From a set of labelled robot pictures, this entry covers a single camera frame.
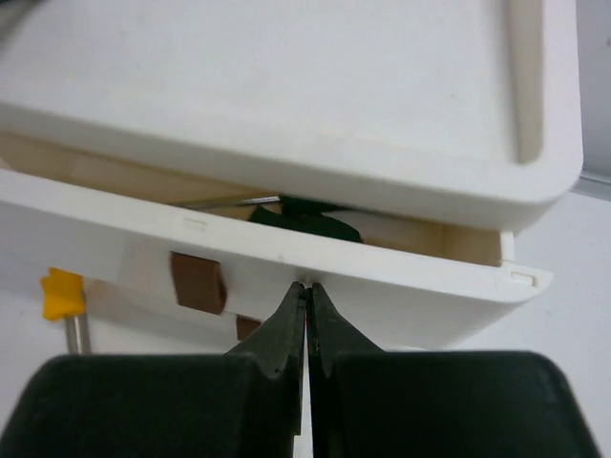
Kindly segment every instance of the white tray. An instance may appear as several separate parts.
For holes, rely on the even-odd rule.
[[[63,0],[4,34],[0,128],[496,230],[579,175],[573,0]]]

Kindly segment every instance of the dark green object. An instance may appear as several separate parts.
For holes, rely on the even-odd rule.
[[[314,216],[321,213],[340,212],[350,210],[348,207],[335,205],[334,203],[321,202],[308,198],[295,198],[293,196],[280,196],[283,207],[283,215],[286,217]]]
[[[250,222],[280,227],[290,231],[305,232],[315,236],[347,241],[363,242],[359,231],[337,219],[322,215],[287,216],[257,207],[248,219]]]

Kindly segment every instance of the white drawer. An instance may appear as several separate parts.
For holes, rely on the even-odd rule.
[[[397,249],[311,236],[119,195],[173,201],[239,195],[240,186],[10,135],[0,141],[0,157],[33,174],[0,170],[3,249],[144,293],[158,313],[195,324],[197,313],[176,305],[170,252],[221,263],[228,313],[265,319],[292,281],[319,281],[375,341],[417,347],[467,337],[552,278],[515,262],[511,233],[404,219],[387,231],[386,245]],[[405,239],[397,240],[402,227]]]

